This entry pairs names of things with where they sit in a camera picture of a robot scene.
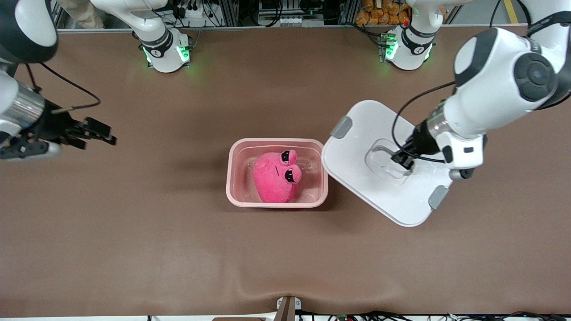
pink plush toy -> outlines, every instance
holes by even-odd
[[[265,153],[254,164],[254,184],[264,203],[287,203],[295,195],[301,169],[295,165],[297,153]]]

yellow tape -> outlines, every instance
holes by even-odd
[[[513,9],[512,0],[504,0],[505,9],[508,12],[509,21],[511,23],[518,23],[516,11]]]

